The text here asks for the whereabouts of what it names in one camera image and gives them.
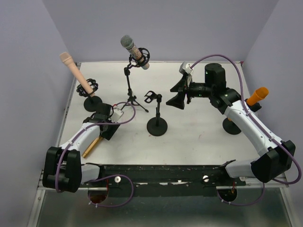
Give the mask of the gold microphone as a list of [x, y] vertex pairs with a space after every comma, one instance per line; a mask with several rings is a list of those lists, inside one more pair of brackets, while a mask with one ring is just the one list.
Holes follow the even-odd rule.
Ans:
[[82, 157], [86, 158], [102, 140], [103, 137], [98, 137], [94, 141], [92, 141], [91, 144], [87, 147], [87, 149], [82, 154]]

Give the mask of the black round-base clip stand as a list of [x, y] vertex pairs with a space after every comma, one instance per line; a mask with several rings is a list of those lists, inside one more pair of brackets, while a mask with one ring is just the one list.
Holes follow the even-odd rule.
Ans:
[[168, 129], [167, 122], [160, 116], [160, 104], [162, 102], [162, 95], [156, 94], [153, 91], [148, 91], [145, 97], [146, 99], [144, 101], [148, 104], [151, 103], [153, 100], [157, 101], [156, 115], [147, 122], [147, 131], [152, 136], [162, 136], [166, 133]]

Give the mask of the black tripod microphone stand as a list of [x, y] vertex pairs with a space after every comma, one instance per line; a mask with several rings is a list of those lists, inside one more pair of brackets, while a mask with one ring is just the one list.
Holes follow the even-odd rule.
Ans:
[[146, 48], [139, 48], [140, 53], [142, 56], [136, 60], [134, 56], [131, 54], [128, 57], [128, 64], [124, 67], [124, 75], [126, 76], [127, 82], [127, 100], [121, 107], [121, 110], [124, 110], [126, 107], [140, 107], [146, 113], [149, 112], [142, 104], [140, 104], [137, 100], [136, 93], [133, 91], [134, 85], [134, 77], [133, 77], [133, 69], [138, 69], [141, 66], [146, 66], [150, 60], [150, 52]]

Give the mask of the glitter silver-head microphone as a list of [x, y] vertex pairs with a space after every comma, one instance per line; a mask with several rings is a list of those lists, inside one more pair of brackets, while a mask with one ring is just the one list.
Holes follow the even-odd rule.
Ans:
[[138, 48], [129, 35], [124, 35], [120, 40], [121, 45], [130, 53], [132, 59], [143, 70], [149, 69], [150, 53], [145, 48]]

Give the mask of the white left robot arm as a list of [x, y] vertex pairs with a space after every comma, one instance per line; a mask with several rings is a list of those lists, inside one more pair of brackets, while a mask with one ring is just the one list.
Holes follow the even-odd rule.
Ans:
[[42, 184], [58, 191], [76, 192], [89, 181], [99, 187], [105, 175], [92, 164], [81, 164], [81, 157], [98, 139], [110, 140], [119, 128], [124, 112], [109, 104], [98, 104], [97, 110], [83, 120], [81, 128], [64, 144], [50, 147], [46, 153]]

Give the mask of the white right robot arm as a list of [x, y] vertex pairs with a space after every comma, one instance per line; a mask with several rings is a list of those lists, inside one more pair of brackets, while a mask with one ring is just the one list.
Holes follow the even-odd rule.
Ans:
[[196, 83], [192, 80], [189, 63], [182, 63], [179, 72], [181, 80], [170, 89], [177, 95], [166, 102], [167, 105], [184, 109], [193, 97], [207, 97], [213, 107], [226, 116], [226, 120], [239, 128], [249, 139], [258, 155], [256, 160], [230, 161], [225, 169], [218, 173], [218, 181], [229, 185], [238, 177], [253, 177], [263, 183], [287, 171], [292, 164], [295, 144], [283, 141], [270, 132], [257, 118], [254, 107], [241, 102], [241, 95], [226, 86], [225, 69], [218, 63], [205, 66], [205, 81]]

